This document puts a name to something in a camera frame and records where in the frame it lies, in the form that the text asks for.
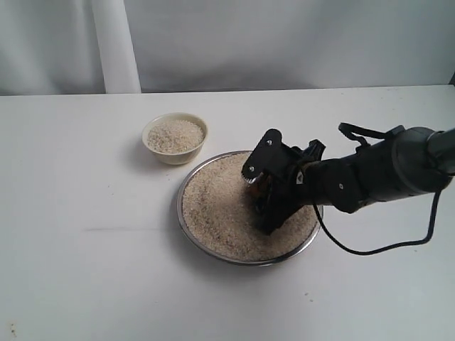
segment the table surface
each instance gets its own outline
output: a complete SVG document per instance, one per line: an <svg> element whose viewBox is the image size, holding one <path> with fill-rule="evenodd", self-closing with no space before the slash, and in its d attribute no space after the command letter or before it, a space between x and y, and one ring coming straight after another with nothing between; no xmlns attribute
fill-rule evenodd
<svg viewBox="0 0 455 341"><path fill-rule="evenodd" d="M197 164L284 142L356 144L342 121L376 130L455 126L455 88L0 97L0 340L453 340L455 185L433 240L360 257L319 233L284 263L245 268L188 242L175 194ZM203 117L194 162L157 163L141 130L167 112ZM426 233L431 195L326 208L329 229L371 249Z"/></svg>

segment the bowl rim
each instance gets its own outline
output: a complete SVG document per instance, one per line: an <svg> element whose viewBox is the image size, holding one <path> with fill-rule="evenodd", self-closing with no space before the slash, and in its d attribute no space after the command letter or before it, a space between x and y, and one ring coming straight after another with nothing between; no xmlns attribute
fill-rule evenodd
<svg viewBox="0 0 455 341"><path fill-rule="evenodd" d="M198 124L204 133L204 138L203 138L202 142L200 142L196 147L194 147L192 149L188 149L187 151L183 151L181 153L163 153L162 151L157 151L156 149L150 147L149 144L147 143L147 138L148 138L149 132L151 130L151 125L153 125L153 123L155 123L156 121L164 119L165 117L171 118L172 116L176 116L176 115L180 115L180 114L185 114L185 115L191 116L191 117L197 119L198 121L200 121L204 125L204 126L200 126L200 124ZM145 125L145 127L142 129L142 143L145 145L145 147L147 147L153 153L163 155L163 156L180 156L180 155L186 155L188 153L196 151L205 143L207 136L208 136L207 123L199 116L196 116L195 114L190 114L189 112L169 112L168 114L162 114L158 117L155 117L151 121L149 121L149 123L147 123Z"/></svg>
<svg viewBox="0 0 455 341"><path fill-rule="evenodd" d="M222 153L216 156L213 156L212 158L209 158L208 160L203 161L199 165L197 165L183 180L180 188L178 189L177 193L177 201L176 201L176 209L177 209L177 216L178 216L178 222L180 224L180 227L183 231L183 234L192 242L194 245L196 245L199 249L204 251L206 254L215 257L216 259L219 259L221 261L230 263L230 264L235 264L235 265L242 265L242 266L269 266L272 264L280 263L282 261L285 261L287 259L292 258L293 256L296 256L303 250L305 250L311 243L312 241L316 238L316 235L318 234L321 226L318 221L315 222L313 231L310 233L309 237L306 238L299 246L297 246L295 249L292 249L291 251L288 251L285 254L282 254L281 256L275 257L273 259L265 259L262 261L240 261L238 259L233 259L227 256L223 256L222 254L218 254L217 252L214 252L213 250L209 249L205 245L203 245L199 240L194 237L194 235L191 233L191 231L188 228L188 225L185 222L185 219L183 218L183 194L185 193L186 186L190 183L190 181L193 179L194 175L200 171L203 167L208 165L209 163L212 163L214 161L220 160L221 158L225 158L228 156L233 156L241 153L251 153L251 151L231 151L228 153ZM321 217L323 217L323 206L319 206L319 212L321 213Z"/></svg>

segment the robotic arm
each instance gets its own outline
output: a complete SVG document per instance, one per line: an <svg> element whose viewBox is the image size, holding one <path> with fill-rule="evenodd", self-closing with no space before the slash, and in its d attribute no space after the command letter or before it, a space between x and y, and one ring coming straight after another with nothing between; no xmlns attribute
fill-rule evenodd
<svg viewBox="0 0 455 341"><path fill-rule="evenodd" d="M455 174L455 129L397 126L380 133L351 124L338 129L360 143L355 154L322 161L325 146L319 140L304 150L290 148L276 129L259 141L242 176L251 184L258 227L265 234L304 205L332 205L353 213L374 202L438 193ZM382 141L370 145L365 137Z"/></svg>

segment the uncooked rice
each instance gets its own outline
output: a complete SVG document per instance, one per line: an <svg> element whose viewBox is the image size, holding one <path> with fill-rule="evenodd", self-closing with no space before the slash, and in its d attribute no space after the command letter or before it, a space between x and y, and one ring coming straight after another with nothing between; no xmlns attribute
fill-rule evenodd
<svg viewBox="0 0 455 341"><path fill-rule="evenodd" d="M217 254L246 262L274 259L310 237L316 215L305 206L270 236L255 228L254 204L240 175L248 156L227 156L201 168L183 194L183 218L193 236Z"/></svg>
<svg viewBox="0 0 455 341"><path fill-rule="evenodd" d="M199 146L203 139L204 133L197 124L175 119L154 126L149 132L148 143L160 153L177 154Z"/></svg>

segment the white curtain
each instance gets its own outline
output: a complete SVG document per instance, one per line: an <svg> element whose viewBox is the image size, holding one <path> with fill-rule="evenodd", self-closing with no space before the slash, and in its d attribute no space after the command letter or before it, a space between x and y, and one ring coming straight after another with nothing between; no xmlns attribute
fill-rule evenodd
<svg viewBox="0 0 455 341"><path fill-rule="evenodd" d="M0 0L0 94L446 84L454 16L454 0Z"/></svg>

